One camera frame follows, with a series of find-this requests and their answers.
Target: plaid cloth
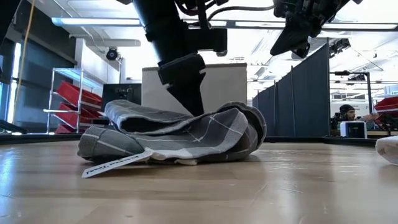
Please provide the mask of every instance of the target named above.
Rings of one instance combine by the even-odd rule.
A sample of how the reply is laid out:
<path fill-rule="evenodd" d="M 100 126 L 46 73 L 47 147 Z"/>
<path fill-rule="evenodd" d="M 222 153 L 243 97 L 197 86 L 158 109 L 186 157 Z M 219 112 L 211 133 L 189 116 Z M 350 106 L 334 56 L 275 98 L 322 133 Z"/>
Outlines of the plaid cloth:
<path fill-rule="evenodd" d="M 195 165 L 244 159 L 266 136 L 256 108 L 230 102 L 215 112 L 193 117 L 114 100 L 105 114 L 117 130 L 91 127 L 82 135 L 78 155 L 106 162 L 153 151 L 151 161 Z"/>

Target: man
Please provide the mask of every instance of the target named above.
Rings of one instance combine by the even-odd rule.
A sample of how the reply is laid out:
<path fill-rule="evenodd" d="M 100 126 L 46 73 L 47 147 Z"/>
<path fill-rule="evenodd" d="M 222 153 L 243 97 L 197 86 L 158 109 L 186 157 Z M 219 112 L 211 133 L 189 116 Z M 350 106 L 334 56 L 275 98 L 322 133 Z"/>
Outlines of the man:
<path fill-rule="evenodd" d="M 341 121 L 364 121 L 368 129 L 374 127 L 374 121 L 377 119 L 376 114 L 369 114 L 362 117 L 355 117 L 355 108 L 351 105 L 340 106 Z"/>

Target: white object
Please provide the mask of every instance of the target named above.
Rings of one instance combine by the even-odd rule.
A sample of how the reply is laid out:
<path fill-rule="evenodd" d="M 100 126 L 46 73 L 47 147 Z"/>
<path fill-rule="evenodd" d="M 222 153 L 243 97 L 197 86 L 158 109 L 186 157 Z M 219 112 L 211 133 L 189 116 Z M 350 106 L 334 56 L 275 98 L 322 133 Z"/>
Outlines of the white object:
<path fill-rule="evenodd" d="M 246 63 L 206 66 L 206 76 L 200 87 L 205 113 L 215 111 L 230 101 L 247 103 L 248 86 L 246 69 Z M 157 68 L 142 69 L 142 105 L 159 110 L 190 114 L 162 86 L 157 74 Z"/>
<path fill-rule="evenodd" d="M 152 154 L 153 152 L 151 150 L 145 150 L 143 153 L 140 154 L 128 156 L 122 159 L 117 159 L 111 162 L 106 162 L 104 164 L 85 169 L 81 177 L 88 178 L 133 162 L 147 161 Z"/>
<path fill-rule="evenodd" d="M 363 129 L 358 127 L 356 124 L 363 125 Z M 342 137 L 352 137 L 352 134 L 364 136 L 368 138 L 368 132 L 366 128 L 366 123 L 364 121 L 343 121 L 340 123 L 340 136 Z"/>
<path fill-rule="evenodd" d="M 398 136 L 378 139 L 376 151 L 390 163 L 398 165 Z"/>

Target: table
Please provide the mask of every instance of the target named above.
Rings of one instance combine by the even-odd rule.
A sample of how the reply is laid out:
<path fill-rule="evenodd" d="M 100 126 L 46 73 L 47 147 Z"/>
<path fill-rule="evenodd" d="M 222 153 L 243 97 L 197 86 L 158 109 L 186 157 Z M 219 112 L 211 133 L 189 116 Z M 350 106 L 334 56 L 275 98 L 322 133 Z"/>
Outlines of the table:
<path fill-rule="evenodd" d="M 0 223 L 397 223 L 398 166 L 374 149 L 263 144 L 244 162 L 92 179 L 77 142 L 0 147 Z"/>

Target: fabric tag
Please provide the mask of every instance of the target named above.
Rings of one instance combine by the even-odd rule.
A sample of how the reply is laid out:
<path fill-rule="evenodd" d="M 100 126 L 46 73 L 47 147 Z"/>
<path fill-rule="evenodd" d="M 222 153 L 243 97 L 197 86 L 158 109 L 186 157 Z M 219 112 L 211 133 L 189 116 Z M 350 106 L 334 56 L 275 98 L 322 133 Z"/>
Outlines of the fabric tag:
<path fill-rule="evenodd" d="M 88 178 L 88 177 L 102 174 L 103 172 L 106 172 L 108 170 L 115 169 L 117 167 L 121 167 L 121 166 L 130 164 L 130 163 L 133 163 L 133 162 L 147 161 L 152 154 L 153 154 L 152 151 L 145 150 L 143 153 L 140 153 L 140 154 L 128 156 L 128 157 L 125 157 L 122 159 L 117 159 L 115 161 L 106 162 L 106 163 L 98 165 L 98 166 L 90 167 L 83 171 L 83 174 L 81 175 L 81 177 Z"/>

